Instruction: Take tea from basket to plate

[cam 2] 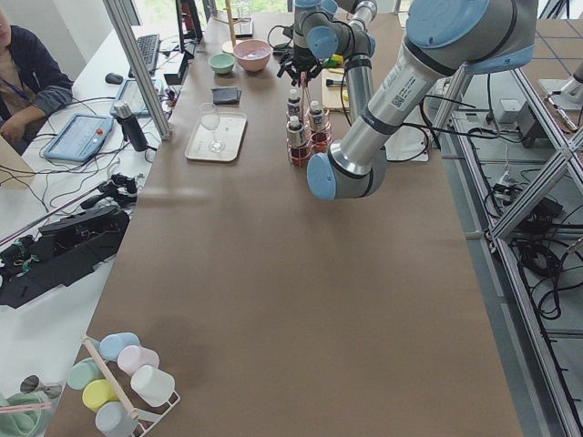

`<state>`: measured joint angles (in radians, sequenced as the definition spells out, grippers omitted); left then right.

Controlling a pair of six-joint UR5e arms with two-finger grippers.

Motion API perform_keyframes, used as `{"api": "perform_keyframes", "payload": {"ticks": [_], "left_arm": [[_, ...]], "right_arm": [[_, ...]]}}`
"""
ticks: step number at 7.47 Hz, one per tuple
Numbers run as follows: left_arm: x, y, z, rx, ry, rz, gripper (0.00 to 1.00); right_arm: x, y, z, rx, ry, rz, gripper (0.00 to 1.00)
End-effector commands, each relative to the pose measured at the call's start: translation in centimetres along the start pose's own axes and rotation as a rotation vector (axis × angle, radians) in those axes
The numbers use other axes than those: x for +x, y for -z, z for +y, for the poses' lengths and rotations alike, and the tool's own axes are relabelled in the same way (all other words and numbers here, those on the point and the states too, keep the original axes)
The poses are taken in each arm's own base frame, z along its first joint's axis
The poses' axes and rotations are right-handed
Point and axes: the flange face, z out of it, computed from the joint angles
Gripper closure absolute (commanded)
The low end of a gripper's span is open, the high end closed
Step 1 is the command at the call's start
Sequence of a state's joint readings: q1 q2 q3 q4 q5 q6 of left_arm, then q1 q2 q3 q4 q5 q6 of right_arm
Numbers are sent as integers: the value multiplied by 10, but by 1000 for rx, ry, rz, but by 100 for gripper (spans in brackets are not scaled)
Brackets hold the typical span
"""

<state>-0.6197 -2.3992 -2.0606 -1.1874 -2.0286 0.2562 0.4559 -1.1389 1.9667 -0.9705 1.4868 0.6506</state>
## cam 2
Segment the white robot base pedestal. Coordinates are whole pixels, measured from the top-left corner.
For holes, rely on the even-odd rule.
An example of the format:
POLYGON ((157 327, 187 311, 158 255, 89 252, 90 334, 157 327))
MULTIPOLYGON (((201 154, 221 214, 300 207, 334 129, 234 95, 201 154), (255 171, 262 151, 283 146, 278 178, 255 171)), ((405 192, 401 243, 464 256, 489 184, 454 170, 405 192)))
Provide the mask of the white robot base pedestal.
POLYGON ((386 159, 388 162, 426 162, 428 142, 424 128, 400 127, 384 144, 386 159))

